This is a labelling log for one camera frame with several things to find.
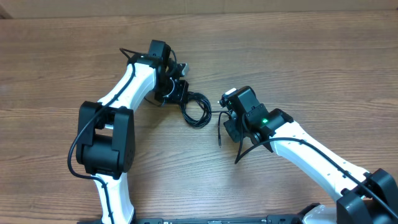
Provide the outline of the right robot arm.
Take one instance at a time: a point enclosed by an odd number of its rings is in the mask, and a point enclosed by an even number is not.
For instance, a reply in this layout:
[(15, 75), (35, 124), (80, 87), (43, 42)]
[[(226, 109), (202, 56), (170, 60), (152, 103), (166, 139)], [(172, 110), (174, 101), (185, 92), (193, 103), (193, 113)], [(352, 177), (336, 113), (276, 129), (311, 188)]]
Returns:
[(335, 203), (333, 208), (313, 203), (297, 215), (269, 215), (267, 223), (397, 223), (397, 184), (384, 169), (370, 172), (343, 159), (286, 112), (268, 111), (250, 86), (230, 89), (219, 103), (228, 110), (224, 126), (230, 138), (252, 142), (238, 151), (236, 162), (263, 146), (295, 164)]

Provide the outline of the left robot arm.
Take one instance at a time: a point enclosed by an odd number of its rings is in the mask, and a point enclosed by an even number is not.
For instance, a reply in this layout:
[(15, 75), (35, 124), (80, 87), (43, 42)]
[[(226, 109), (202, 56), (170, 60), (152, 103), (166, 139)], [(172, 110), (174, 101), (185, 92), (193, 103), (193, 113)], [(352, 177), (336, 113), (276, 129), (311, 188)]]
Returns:
[(134, 113), (150, 92), (161, 105), (186, 103), (188, 72), (164, 41), (152, 40), (147, 53), (120, 50), (127, 57), (126, 72), (116, 86), (97, 102), (85, 101), (79, 109), (78, 133), (68, 153), (85, 168), (79, 178), (93, 180), (98, 189), (102, 217), (98, 223), (134, 223), (127, 173), (136, 150)]

